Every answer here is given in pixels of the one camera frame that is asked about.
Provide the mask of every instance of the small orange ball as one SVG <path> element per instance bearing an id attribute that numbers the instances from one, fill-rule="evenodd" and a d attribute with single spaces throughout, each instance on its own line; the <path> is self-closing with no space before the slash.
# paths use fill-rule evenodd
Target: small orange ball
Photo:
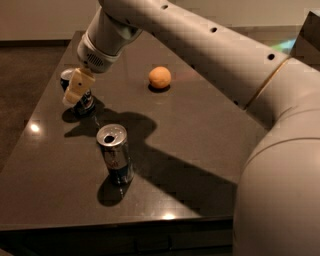
<path id="1" fill-rule="evenodd" d="M 163 89 L 170 85 L 171 74 L 165 67 L 156 67 L 149 73 L 150 85 L 155 89 Z"/>

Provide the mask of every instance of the soda can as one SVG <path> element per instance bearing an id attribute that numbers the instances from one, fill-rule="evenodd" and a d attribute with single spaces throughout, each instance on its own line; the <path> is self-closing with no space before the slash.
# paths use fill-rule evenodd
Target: soda can
<path id="1" fill-rule="evenodd" d="M 60 84 L 62 86 L 63 91 L 65 91 L 69 86 L 69 81 L 72 77 L 74 70 L 74 68 L 68 68 L 61 72 Z M 94 109 L 95 103 L 91 94 L 91 90 L 89 89 L 71 110 L 75 116 L 83 117 L 90 115 Z"/>
<path id="2" fill-rule="evenodd" d="M 127 131 L 119 124 L 103 126 L 97 133 L 104 161 L 113 184 L 128 184 L 134 176 L 133 165 L 129 157 Z"/>

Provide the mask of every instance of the dark table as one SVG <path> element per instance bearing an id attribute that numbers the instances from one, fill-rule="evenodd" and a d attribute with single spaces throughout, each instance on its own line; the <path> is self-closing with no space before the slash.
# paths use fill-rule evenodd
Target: dark table
<path id="1" fill-rule="evenodd" d="M 265 130 L 146 33 L 96 75 L 96 113 L 76 119 L 62 104 L 60 73 L 78 66 L 80 37 L 0 175 L 0 230 L 232 217 L 241 170 Z M 159 65 L 172 74 L 163 93 L 148 89 Z M 110 183 L 95 138 L 111 123 L 126 127 L 136 168 L 121 188 Z"/>

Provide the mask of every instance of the can lid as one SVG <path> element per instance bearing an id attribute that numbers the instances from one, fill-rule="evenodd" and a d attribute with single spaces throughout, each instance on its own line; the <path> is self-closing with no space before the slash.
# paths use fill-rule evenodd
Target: can lid
<path id="1" fill-rule="evenodd" d="M 124 144 L 126 140 L 127 131 L 119 124 L 108 124 L 103 126 L 97 134 L 98 143 L 105 147 L 119 146 Z"/>

